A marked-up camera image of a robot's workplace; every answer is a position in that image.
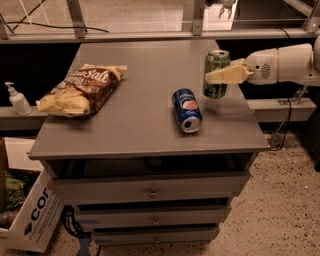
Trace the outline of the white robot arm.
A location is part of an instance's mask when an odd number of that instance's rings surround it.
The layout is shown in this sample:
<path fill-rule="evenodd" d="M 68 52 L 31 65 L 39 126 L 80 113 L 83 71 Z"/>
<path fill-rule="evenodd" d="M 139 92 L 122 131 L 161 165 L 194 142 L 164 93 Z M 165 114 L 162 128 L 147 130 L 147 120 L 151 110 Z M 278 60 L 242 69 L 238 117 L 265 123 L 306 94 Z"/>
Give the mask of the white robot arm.
<path fill-rule="evenodd" d="M 259 50 L 247 58 L 232 61 L 224 68 L 205 74 L 209 84 L 254 85 L 293 82 L 303 86 L 320 86 L 320 42 Z"/>

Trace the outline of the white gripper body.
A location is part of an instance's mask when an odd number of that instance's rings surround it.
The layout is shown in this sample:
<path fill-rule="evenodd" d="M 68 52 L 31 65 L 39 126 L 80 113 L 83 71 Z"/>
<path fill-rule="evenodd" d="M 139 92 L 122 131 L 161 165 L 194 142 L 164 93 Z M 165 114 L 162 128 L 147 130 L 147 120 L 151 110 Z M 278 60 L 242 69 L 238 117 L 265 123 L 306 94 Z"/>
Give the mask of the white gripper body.
<path fill-rule="evenodd" d="M 251 75 L 247 81 L 254 85 L 275 84 L 278 75 L 278 50 L 276 48 L 259 50 L 246 58 Z"/>

